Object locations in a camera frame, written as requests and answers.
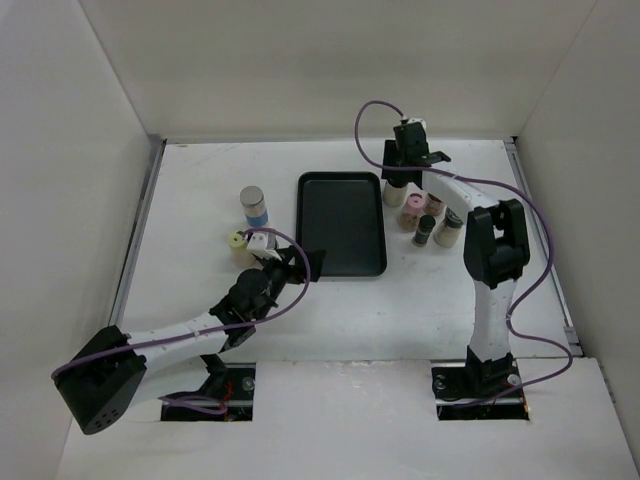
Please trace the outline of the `black cap white powder bottle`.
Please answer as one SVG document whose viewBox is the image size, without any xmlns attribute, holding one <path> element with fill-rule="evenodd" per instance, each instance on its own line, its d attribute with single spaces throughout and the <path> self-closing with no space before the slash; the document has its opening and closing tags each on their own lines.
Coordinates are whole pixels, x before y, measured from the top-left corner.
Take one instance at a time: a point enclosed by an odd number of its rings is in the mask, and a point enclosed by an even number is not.
<svg viewBox="0 0 640 480">
<path fill-rule="evenodd" d="M 392 179 L 388 179 L 382 194 L 384 204 L 391 208 L 402 207 L 408 195 L 408 189 L 408 182 L 394 182 Z"/>
</svg>

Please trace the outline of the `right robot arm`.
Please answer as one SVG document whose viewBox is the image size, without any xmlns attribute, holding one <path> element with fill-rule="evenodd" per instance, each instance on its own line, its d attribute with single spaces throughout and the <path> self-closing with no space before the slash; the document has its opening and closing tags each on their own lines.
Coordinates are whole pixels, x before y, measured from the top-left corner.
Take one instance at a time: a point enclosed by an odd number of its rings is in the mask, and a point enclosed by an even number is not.
<svg viewBox="0 0 640 480">
<path fill-rule="evenodd" d="M 524 206 L 515 199 L 498 200 L 451 172 L 433 170 L 432 164 L 449 157 L 429 151 L 424 121 L 403 118 L 394 136 L 397 156 L 384 162 L 385 170 L 420 168 L 427 192 L 466 226 L 463 260 L 474 281 L 474 328 L 462 367 L 432 369 L 434 394 L 449 402 L 492 397 L 515 373 L 506 317 L 530 260 Z"/>
</svg>

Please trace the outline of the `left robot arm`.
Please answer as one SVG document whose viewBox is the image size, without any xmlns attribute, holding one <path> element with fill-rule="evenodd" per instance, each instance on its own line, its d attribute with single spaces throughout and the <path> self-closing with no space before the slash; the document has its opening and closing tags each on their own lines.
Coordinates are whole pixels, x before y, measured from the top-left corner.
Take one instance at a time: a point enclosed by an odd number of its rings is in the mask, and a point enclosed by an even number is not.
<svg viewBox="0 0 640 480">
<path fill-rule="evenodd" d="M 52 374 L 82 433 L 97 434 L 148 400 L 224 418 L 233 384 L 221 354 L 281 315 L 278 298 L 287 285 L 318 281 L 325 256 L 323 250 L 279 249 L 243 271 L 217 304 L 193 319 L 147 332 L 125 333 L 115 325 L 99 330 Z"/>
</svg>

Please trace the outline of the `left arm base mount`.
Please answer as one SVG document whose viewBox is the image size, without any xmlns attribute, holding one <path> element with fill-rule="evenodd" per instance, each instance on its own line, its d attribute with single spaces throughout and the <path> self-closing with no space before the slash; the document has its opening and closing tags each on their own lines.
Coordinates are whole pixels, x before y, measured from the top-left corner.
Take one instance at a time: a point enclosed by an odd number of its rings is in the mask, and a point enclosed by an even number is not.
<svg viewBox="0 0 640 480">
<path fill-rule="evenodd" d="M 199 357 L 207 377 L 199 388 L 169 395 L 192 408 L 163 403 L 162 422 L 250 422 L 256 388 L 255 363 L 225 363 L 218 355 Z"/>
</svg>

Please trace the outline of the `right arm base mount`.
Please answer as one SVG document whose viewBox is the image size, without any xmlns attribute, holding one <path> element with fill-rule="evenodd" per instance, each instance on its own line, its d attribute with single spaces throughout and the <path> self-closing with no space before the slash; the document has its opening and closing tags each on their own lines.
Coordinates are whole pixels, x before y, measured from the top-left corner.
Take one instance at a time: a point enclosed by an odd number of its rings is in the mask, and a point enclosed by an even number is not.
<svg viewBox="0 0 640 480">
<path fill-rule="evenodd" d="M 435 364 L 431 373 L 441 421 L 529 420 L 512 354 L 482 362 L 467 348 L 463 364 Z"/>
</svg>

